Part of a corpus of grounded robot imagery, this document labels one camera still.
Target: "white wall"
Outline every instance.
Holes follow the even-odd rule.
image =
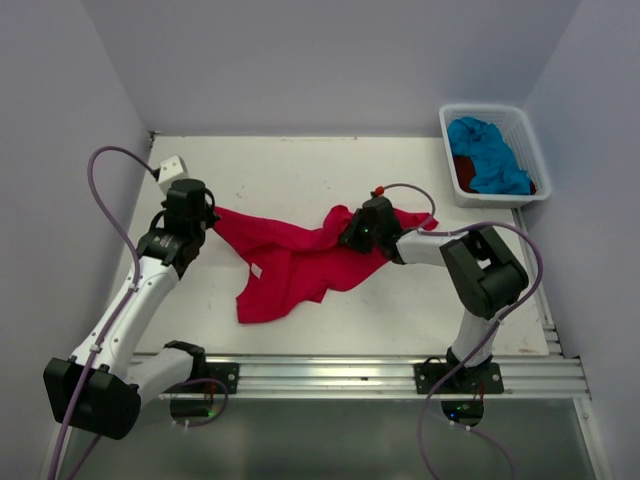
[[[526,220],[620,479],[638,478],[640,432],[639,25],[637,0],[584,0],[526,107],[555,187]]]
[[[521,104],[579,0],[83,0],[148,126],[429,134],[441,104]]]
[[[0,62],[0,477],[32,479],[54,426],[42,371],[95,324],[121,248],[87,159],[144,154],[146,133],[79,1],[2,0]],[[129,219],[140,169],[105,157],[99,188]]]

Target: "white plastic basket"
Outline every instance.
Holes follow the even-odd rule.
[[[483,122],[493,123],[498,127],[504,141],[513,150],[520,168],[529,172],[529,176],[536,186],[535,195],[467,193],[460,188],[447,129],[451,122],[462,117],[473,117]],[[551,195],[551,184],[540,148],[533,135],[533,129],[527,115],[519,108],[508,105],[445,105],[440,109],[440,125],[442,126],[444,146],[447,150],[455,200],[459,207],[518,208],[532,201],[546,200]]]

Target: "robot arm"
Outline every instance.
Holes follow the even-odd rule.
[[[375,247],[401,265],[423,263],[447,268],[465,307],[460,331],[447,352],[450,366],[472,352],[498,321],[498,313],[513,304],[528,285],[526,271],[493,227],[456,236],[402,229],[391,202],[375,193],[356,211],[340,243],[361,253]],[[465,363],[459,378],[482,373],[491,362],[494,337]]]
[[[131,430],[149,400],[177,383],[206,376],[204,349],[175,341],[166,344],[153,358],[129,367],[149,321],[198,256],[205,231],[218,219],[213,212],[213,195],[203,182],[188,178],[179,157],[161,163],[158,184],[166,194],[164,210],[156,215],[138,243],[140,276],[129,301],[97,346],[99,332],[132,287],[133,267],[82,344],[68,360],[51,359],[44,371],[54,417],[62,422],[80,372],[96,353],[70,425],[113,439],[120,439]],[[160,228],[157,223],[162,217],[164,226]]]

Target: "clothing tag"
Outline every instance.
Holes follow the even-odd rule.
[[[262,276],[262,269],[259,266],[257,266],[255,263],[252,263],[251,273],[253,273],[256,277],[260,278]]]

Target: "crumpled red fabric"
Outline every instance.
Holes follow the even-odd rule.
[[[250,268],[249,281],[236,298],[240,323],[276,320],[305,300],[320,303],[328,289],[350,290],[387,262],[375,249],[365,255],[338,245],[353,217],[344,205],[333,207],[316,230],[220,207],[215,211],[221,218],[214,230]],[[429,216],[395,212],[403,228],[415,227]],[[437,225],[432,219],[425,228]]]

